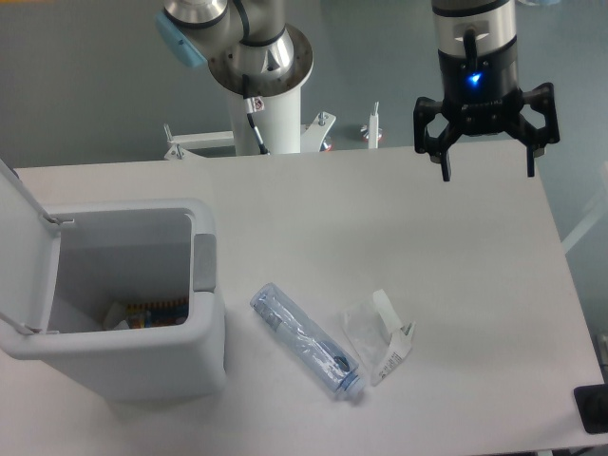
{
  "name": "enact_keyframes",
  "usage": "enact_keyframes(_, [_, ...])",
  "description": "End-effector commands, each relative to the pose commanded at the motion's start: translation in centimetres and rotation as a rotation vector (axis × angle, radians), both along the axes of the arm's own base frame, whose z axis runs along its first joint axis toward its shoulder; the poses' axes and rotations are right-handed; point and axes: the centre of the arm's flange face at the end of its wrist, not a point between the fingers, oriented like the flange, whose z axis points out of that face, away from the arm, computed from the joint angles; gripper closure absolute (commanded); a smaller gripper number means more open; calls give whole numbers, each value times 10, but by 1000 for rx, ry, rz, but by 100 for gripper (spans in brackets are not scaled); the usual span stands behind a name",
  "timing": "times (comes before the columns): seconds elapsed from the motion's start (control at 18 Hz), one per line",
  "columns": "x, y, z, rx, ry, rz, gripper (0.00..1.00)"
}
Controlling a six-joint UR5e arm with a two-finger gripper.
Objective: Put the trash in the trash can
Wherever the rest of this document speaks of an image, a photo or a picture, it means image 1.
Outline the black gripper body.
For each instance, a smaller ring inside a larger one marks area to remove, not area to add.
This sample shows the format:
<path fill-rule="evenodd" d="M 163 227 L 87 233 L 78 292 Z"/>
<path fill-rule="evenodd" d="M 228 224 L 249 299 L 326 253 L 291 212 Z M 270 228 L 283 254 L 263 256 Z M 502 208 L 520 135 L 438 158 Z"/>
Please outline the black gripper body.
<path fill-rule="evenodd" d="M 523 132 L 523 92 L 518 81 L 517 49 L 454 56 L 438 52 L 444 86 L 440 112 L 447 125 L 442 139 Z"/>

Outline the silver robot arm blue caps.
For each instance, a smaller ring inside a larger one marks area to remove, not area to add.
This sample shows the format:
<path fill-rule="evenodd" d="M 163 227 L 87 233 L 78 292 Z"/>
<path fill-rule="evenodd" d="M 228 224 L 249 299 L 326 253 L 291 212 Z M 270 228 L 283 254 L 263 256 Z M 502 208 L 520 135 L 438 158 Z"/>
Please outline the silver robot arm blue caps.
<path fill-rule="evenodd" d="M 533 166 L 560 140 L 550 83 L 523 91 L 518 81 L 511 1 L 435 1 L 444 97 L 413 109 L 414 149 L 451 176 L 449 149 L 463 136 L 506 133 Z M 240 156 L 303 151 L 300 93 L 314 57 L 281 1 L 167 1 L 156 16 L 164 42 L 187 66 L 208 65 L 226 90 Z"/>

